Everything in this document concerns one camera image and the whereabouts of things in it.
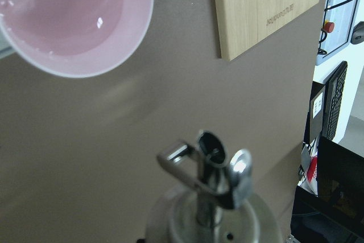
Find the round metal base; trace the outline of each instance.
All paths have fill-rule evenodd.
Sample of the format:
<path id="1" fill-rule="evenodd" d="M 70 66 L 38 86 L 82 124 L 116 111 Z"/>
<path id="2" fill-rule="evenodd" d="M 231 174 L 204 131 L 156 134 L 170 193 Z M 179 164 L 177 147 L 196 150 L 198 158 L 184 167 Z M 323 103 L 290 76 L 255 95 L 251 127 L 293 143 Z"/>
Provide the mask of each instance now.
<path id="1" fill-rule="evenodd" d="M 221 224 L 208 229 L 196 221 L 197 195 L 178 186 L 153 207 L 147 222 L 146 243 L 276 243 L 279 228 L 264 201 L 252 194 L 238 210 L 224 210 Z"/>

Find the screw hole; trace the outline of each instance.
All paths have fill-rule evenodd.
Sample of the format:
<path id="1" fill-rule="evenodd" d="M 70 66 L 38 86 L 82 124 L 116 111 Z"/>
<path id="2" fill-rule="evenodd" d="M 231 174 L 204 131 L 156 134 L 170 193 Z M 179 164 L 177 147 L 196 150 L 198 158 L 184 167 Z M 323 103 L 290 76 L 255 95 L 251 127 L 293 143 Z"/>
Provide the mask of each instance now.
<path id="1" fill-rule="evenodd" d="M 232 234 L 232 233 L 227 233 L 227 234 L 226 234 L 226 238 L 227 238 L 228 240 L 230 240 L 230 241 L 234 240 L 234 236 L 233 236 L 233 234 Z"/>

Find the wooden board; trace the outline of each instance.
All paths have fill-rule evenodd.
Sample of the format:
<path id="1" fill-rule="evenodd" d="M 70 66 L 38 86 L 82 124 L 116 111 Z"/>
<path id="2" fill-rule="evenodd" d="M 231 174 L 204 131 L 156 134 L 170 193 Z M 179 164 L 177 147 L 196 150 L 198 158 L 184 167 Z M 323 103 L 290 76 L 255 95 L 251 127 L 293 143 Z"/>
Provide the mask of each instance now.
<path id="1" fill-rule="evenodd" d="M 233 60 L 319 0 L 215 0 L 221 55 Z"/>

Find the red button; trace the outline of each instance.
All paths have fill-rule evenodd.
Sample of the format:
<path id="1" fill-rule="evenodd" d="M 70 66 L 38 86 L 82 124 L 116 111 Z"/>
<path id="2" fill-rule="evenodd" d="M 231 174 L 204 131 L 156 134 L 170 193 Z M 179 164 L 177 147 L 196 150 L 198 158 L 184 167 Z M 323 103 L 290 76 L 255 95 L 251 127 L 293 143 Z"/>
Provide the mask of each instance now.
<path id="1" fill-rule="evenodd" d="M 335 23 L 334 22 L 327 22 L 325 24 L 325 27 L 324 27 L 324 30 L 327 32 L 327 33 L 331 33 L 334 31 L 334 28 L 335 28 Z"/>

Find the table surface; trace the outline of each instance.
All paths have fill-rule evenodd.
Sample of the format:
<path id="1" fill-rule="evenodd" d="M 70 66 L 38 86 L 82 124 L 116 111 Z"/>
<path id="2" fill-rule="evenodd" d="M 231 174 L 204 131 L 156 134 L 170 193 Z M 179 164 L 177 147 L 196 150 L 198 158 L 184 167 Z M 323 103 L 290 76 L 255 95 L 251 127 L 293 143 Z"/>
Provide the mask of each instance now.
<path id="1" fill-rule="evenodd" d="M 0 62 L 0 242 L 135 242 L 177 183 L 156 155 L 217 134 L 248 148 L 255 191 L 289 234 L 324 0 L 232 62 L 214 0 L 155 0 L 115 70 L 63 79 Z"/>

